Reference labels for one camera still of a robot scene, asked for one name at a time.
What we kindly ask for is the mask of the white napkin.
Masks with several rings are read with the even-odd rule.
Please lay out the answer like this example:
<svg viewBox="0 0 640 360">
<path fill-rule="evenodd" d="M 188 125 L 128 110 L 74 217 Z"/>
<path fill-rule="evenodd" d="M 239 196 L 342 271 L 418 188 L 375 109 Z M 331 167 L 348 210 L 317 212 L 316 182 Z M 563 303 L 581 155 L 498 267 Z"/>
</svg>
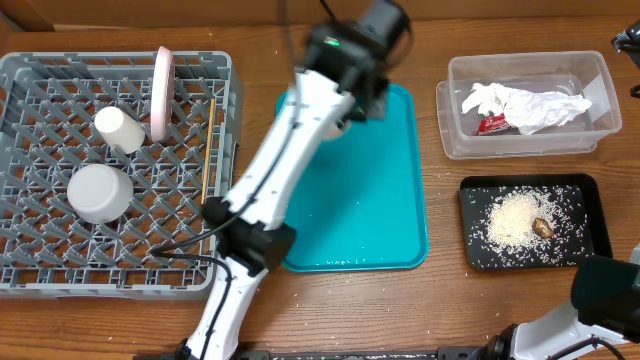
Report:
<svg viewBox="0 0 640 360">
<path fill-rule="evenodd" d="M 592 102 L 582 95 L 567 95 L 557 91 L 542 93 L 503 87 L 496 91 L 503 105 L 503 114 L 509 125 L 521 135 L 563 126 L 585 113 Z"/>
</svg>

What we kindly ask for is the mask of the white tissue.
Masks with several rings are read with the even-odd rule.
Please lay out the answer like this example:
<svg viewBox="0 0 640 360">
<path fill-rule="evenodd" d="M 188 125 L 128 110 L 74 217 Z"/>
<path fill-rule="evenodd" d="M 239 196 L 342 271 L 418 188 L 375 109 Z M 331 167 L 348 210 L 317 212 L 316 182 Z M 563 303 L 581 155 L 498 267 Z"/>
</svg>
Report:
<svg viewBox="0 0 640 360">
<path fill-rule="evenodd" d="M 474 83 L 470 95 L 461 105 L 461 111 L 463 114 L 467 114 L 476 109 L 478 114 L 485 117 L 501 115 L 504 113 L 509 95 L 510 91 L 501 84 L 483 85 Z"/>
</svg>

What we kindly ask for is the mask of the wooden chopstick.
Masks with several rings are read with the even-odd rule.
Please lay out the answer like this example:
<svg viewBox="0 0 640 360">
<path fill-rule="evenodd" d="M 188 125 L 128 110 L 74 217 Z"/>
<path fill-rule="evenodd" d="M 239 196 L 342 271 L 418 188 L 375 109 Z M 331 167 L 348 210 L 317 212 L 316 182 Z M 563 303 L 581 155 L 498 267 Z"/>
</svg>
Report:
<svg viewBox="0 0 640 360">
<path fill-rule="evenodd" d="M 215 98 L 211 98 L 209 108 L 209 125 L 206 138 L 206 148 L 204 157 L 204 166 L 202 168 L 202 188 L 201 188 L 201 205 L 204 205 L 207 197 L 207 189 L 209 186 L 210 162 L 211 162 L 211 146 L 213 138 L 213 130 L 215 127 Z"/>
</svg>

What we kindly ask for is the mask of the red snack wrapper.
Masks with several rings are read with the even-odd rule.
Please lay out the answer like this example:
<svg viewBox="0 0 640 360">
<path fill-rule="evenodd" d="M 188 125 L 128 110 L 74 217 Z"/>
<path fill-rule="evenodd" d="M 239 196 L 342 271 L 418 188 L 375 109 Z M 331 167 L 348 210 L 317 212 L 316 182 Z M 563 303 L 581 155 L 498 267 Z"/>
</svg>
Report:
<svg viewBox="0 0 640 360">
<path fill-rule="evenodd" d="M 511 128 L 512 126 L 506 121 L 504 114 L 488 116 L 480 122 L 476 135 L 484 136 Z"/>
</svg>

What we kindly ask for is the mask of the large pink-white plate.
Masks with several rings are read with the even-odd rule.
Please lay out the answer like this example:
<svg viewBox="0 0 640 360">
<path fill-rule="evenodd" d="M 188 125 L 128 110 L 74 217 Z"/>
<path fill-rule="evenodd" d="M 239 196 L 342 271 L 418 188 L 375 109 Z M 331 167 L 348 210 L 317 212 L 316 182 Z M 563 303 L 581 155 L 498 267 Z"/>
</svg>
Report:
<svg viewBox="0 0 640 360">
<path fill-rule="evenodd" d="M 171 101 L 174 95 L 175 63 L 172 52 L 160 47 L 157 51 L 151 87 L 150 138 L 163 141 L 171 119 Z"/>
</svg>

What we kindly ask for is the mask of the brown food scrap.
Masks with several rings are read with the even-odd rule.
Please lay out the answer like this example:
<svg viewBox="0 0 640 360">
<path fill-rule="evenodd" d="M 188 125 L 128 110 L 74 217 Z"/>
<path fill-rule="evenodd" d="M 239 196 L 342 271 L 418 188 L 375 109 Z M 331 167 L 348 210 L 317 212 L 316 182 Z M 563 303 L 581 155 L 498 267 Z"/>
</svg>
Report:
<svg viewBox="0 0 640 360">
<path fill-rule="evenodd" d="M 543 218 L 536 217 L 532 223 L 532 231 L 541 239 L 548 240 L 554 236 L 551 225 Z"/>
</svg>

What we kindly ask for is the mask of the cream plastic cup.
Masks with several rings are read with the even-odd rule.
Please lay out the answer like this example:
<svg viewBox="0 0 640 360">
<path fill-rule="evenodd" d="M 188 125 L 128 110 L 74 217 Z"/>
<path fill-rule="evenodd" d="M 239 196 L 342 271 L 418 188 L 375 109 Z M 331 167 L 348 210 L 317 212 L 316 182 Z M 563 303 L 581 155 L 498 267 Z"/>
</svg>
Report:
<svg viewBox="0 0 640 360">
<path fill-rule="evenodd" d="M 107 145 L 125 154 L 136 152 L 145 139 L 139 122 L 115 106 L 100 109 L 94 124 Z"/>
</svg>

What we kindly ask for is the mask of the grey round bowl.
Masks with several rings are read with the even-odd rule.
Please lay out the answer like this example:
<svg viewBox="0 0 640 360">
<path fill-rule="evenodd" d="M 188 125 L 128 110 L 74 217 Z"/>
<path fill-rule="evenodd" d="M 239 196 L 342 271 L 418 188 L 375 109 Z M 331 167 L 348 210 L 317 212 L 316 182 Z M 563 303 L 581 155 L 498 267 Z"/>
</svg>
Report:
<svg viewBox="0 0 640 360">
<path fill-rule="evenodd" d="M 129 208 L 134 187 L 120 169 L 90 164 L 79 169 L 67 186 L 67 199 L 86 222 L 103 224 L 116 220 Z"/>
</svg>

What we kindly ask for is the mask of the small plate with crumbs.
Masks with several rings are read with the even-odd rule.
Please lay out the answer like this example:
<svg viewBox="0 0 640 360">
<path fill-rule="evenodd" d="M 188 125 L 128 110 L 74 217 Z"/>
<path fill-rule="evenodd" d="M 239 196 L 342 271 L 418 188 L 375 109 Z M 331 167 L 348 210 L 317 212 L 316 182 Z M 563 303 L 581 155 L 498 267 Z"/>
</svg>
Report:
<svg viewBox="0 0 640 360">
<path fill-rule="evenodd" d="M 351 128 L 350 120 L 340 120 L 329 127 L 328 132 L 324 135 L 324 141 L 335 140 L 343 136 Z"/>
</svg>

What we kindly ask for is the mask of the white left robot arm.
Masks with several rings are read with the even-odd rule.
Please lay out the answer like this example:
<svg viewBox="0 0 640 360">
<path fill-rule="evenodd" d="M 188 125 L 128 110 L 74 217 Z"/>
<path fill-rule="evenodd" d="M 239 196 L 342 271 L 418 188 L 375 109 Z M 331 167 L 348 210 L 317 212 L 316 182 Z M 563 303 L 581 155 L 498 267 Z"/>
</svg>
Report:
<svg viewBox="0 0 640 360">
<path fill-rule="evenodd" d="M 223 197 L 205 201 L 201 214 L 218 240 L 206 262 L 215 281 L 179 359 L 229 359 L 263 278 L 291 249 L 295 230 L 284 222 L 289 200 L 321 142 L 350 121 L 363 121 L 385 97 L 389 56 L 410 19 L 394 1 L 375 1 L 358 21 L 331 18 L 314 27 L 294 83 L 258 152 Z"/>
</svg>

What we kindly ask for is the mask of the clear plastic bin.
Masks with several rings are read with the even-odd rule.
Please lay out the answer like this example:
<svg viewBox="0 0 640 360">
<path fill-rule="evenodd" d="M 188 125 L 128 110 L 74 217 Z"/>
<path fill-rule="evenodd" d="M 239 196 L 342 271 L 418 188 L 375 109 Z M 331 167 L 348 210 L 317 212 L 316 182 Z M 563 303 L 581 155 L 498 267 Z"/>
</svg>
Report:
<svg viewBox="0 0 640 360">
<path fill-rule="evenodd" d="M 591 107 L 562 126 L 531 135 L 515 128 L 479 135 L 484 116 L 476 108 L 465 113 L 462 104 L 473 85 L 493 83 L 533 93 L 580 95 Z M 449 62 L 448 79 L 436 87 L 436 102 L 444 153 L 455 160 L 588 153 L 622 127 L 616 90 L 597 51 L 455 57 Z"/>
</svg>

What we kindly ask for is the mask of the teal plastic tray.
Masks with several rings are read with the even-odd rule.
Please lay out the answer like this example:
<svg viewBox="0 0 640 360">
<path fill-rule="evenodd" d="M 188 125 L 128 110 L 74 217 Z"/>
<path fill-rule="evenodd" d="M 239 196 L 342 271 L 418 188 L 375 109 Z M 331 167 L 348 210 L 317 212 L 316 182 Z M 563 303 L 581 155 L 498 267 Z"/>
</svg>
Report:
<svg viewBox="0 0 640 360">
<path fill-rule="evenodd" d="M 285 222 L 297 232 L 290 271 L 411 269 L 429 251 L 414 102 L 389 88 L 382 120 L 322 143 L 293 192 Z"/>
</svg>

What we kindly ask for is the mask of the black plastic tray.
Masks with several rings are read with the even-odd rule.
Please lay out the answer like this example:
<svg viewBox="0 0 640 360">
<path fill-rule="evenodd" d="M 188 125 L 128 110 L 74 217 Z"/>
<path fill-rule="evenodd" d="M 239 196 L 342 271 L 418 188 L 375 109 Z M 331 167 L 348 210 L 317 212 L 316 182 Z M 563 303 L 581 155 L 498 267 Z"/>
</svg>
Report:
<svg viewBox="0 0 640 360">
<path fill-rule="evenodd" d="M 613 256 L 599 189 L 595 179 L 587 174 L 469 176 L 464 178 L 460 183 L 460 209 L 460 191 L 464 188 L 525 185 L 575 185 L 579 187 L 583 194 L 584 203 L 586 205 L 589 229 L 595 250 L 594 255 L 609 258 Z"/>
</svg>

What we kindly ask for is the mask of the pile of rice grains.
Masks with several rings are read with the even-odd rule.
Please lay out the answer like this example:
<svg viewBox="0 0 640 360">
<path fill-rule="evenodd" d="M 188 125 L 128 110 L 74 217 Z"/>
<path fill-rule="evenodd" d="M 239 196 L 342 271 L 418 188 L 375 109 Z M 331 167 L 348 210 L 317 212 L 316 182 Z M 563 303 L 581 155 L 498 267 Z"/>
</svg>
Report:
<svg viewBox="0 0 640 360">
<path fill-rule="evenodd" d="M 469 187 L 460 200 L 466 257 L 475 269 L 572 267 L 595 254 L 575 185 Z M 532 231 L 536 217 L 551 225 L 551 239 Z"/>
</svg>

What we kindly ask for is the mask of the grey plastic dish rack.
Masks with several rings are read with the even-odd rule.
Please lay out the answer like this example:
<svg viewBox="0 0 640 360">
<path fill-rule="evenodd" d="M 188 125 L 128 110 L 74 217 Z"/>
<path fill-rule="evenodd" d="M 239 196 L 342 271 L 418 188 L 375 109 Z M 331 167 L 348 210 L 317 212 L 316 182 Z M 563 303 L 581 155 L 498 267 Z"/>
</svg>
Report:
<svg viewBox="0 0 640 360">
<path fill-rule="evenodd" d="M 242 92 L 222 51 L 177 51 L 167 137 L 131 154 L 107 145 L 93 120 L 115 106 L 150 126 L 152 52 L 10 53 L 1 61 L 1 293 L 5 297 L 205 297 L 213 240 L 191 259 L 151 249 L 206 230 L 200 217 L 209 108 L 215 127 L 207 196 L 231 187 L 241 137 Z M 129 208 L 91 224 L 67 199 L 83 166 L 122 170 L 133 182 Z"/>
</svg>

